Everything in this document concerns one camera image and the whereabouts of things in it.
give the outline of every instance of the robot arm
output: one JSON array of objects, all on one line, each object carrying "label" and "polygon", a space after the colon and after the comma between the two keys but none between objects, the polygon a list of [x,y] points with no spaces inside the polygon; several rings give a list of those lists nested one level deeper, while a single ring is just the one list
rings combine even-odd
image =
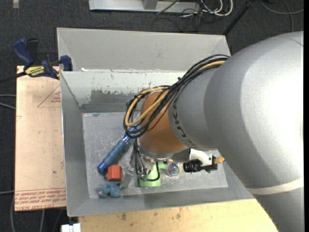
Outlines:
[{"label": "robot arm", "polygon": [[126,135],[155,160],[187,148],[219,149],[279,231],[304,231],[303,32],[226,57],[196,64],[173,86],[136,95]]}]

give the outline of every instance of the red block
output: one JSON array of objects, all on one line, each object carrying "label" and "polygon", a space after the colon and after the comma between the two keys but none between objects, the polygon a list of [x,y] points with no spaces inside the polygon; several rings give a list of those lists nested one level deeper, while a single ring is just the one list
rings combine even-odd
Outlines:
[{"label": "red block", "polygon": [[107,179],[121,181],[122,180],[122,167],[119,165],[109,166],[107,169]]}]

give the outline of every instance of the cardboard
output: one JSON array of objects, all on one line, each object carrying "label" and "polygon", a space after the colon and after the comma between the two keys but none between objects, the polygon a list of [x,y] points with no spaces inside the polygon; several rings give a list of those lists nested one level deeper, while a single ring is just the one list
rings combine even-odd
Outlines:
[{"label": "cardboard", "polygon": [[16,81],[14,209],[65,206],[60,82],[47,77],[19,77]]}]

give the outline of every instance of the black carpet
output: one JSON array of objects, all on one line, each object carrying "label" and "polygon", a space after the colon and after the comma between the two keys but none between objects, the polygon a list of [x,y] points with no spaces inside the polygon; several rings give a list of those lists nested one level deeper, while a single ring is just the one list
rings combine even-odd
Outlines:
[{"label": "black carpet", "polygon": [[[222,34],[246,0],[233,0],[231,15],[214,22],[201,20],[196,29],[189,19],[174,14],[135,12],[90,12],[89,0],[19,0],[19,9],[13,9],[12,0],[0,0],[0,79],[13,75],[16,65],[23,65],[13,51],[20,38],[38,38],[40,57],[51,61],[57,58],[56,28],[96,28],[135,31],[186,32]],[[291,11],[304,7],[304,0],[287,0]],[[288,12],[282,1],[267,3],[273,10]],[[294,14],[293,30],[304,29],[304,13]],[[231,54],[271,36],[291,31],[291,17],[266,10],[257,0],[228,35]],[[15,94],[16,82],[0,84],[0,94]],[[15,106],[12,98],[0,102]],[[14,189],[15,111],[0,106],[0,192]],[[0,195],[0,231],[11,231],[10,207],[12,195]],[[47,210],[43,231],[51,231],[59,210]],[[41,211],[14,214],[16,231],[39,231]],[[63,212],[59,224],[68,223]]]}]

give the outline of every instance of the white connector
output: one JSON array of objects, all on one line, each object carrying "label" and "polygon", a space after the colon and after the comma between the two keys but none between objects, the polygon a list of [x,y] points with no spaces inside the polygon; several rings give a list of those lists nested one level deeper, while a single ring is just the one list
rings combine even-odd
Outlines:
[{"label": "white connector", "polygon": [[199,159],[201,167],[212,165],[212,154],[206,154],[204,151],[190,149],[190,160]]},{"label": "white connector", "polygon": [[81,224],[74,223],[73,225],[64,224],[61,226],[61,232],[81,232]]}]

